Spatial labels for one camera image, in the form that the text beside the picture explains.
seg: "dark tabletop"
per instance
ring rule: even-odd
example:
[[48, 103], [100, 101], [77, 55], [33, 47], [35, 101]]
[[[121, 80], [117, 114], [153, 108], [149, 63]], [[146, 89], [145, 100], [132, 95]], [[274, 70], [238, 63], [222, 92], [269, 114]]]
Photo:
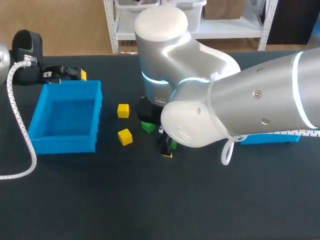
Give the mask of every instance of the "dark tabletop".
[[[241, 69], [288, 52], [231, 54]], [[141, 129], [134, 104], [144, 95], [138, 56], [46, 57], [101, 80], [95, 154], [38, 155], [34, 172], [0, 181], [1, 240], [215, 240], [320, 238], [320, 139], [236, 145], [178, 145], [161, 156]], [[41, 86], [13, 88], [28, 128]], [[117, 118], [119, 103], [131, 105]], [[0, 87], [0, 174], [26, 170], [30, 156]], [[129, 128], [133, 144], [117, 132]]]

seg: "blue plastic bin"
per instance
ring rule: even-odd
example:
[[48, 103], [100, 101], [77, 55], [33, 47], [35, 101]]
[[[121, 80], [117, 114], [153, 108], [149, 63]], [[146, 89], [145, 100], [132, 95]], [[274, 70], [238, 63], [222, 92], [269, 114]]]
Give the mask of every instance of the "blue plastic bin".
[[28, 130], [35, 152], [95, 152], [102, 98], [98, 80], [44, 85]]
[[275, 143], [292, 143], [298, 142], [300, 136], [284, 135], [284, 134], [254, 134], [249, 135], [245, 140], [241, 141], [241, 145], [249, 144], [275, 144]]

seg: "shelving unit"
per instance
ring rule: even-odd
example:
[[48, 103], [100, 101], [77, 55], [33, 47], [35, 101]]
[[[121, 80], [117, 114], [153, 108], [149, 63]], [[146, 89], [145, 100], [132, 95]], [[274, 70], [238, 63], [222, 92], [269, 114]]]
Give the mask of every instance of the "shelving unit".
[[[247, 3], [240, 19], [206, 20], [201, 19], [199, 30], [192, 32], [195, 39], [234, 39], [260, 38], [258, 51], [264, 51], [270, 28], [276, 11], [278, 0], [267, 0], [267, 10], [264, 25], [261, 23], [260, 13], [264, 7], [264, 0], [251, 0], [254, 5]], [[118, 41], [135, 40], [134, 32], [125, 31], [125, 22], [117, 14], [114, 20], [113, 4], [111, 0], [104, 0], [104, 8], [109, 28], [110, 41], [114, 54], [119, 53]]]

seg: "green cube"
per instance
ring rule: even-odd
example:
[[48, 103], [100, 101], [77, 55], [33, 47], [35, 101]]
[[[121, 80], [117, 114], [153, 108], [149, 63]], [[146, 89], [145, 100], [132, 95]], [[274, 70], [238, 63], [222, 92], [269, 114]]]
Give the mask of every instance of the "green cube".
[[141, 121], [141, 126], [148, 133], [151, 133], [156, 128], [156, 125], [144, 121]]
[[175, 140], [172, 140], [171, 148], [172, 148], [172, 150], [176, 150], [177, 149], [177, 142]]

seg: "yellow block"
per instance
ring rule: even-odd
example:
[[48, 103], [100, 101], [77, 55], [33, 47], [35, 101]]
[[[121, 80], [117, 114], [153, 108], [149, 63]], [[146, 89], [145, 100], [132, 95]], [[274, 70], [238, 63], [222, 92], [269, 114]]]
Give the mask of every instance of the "yellow block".
[[87, 73], [81, 68], [81, 80], [87, 81]]
[[167, 158], [172, 158], [172, 153], [171, 153], [171, 155], [169, 156], [169, 155], [164, 155], [164, 154], [161, 154], [162, 156], [165, 156], [165, 157], [167, 157]]
[[120, 142], [122, 143], [123, 146], [131, 144], [133, 142], [132, 134], [128, 128], [126, 128], [122, 131], [119, 131], [118, 136], [119, 136]]
[[129, 118], [129, 112], [130, 112], [129, 104], [118, 105], [118, 110], [117, 110], [118, 118], [121, 118], [121, 119]]

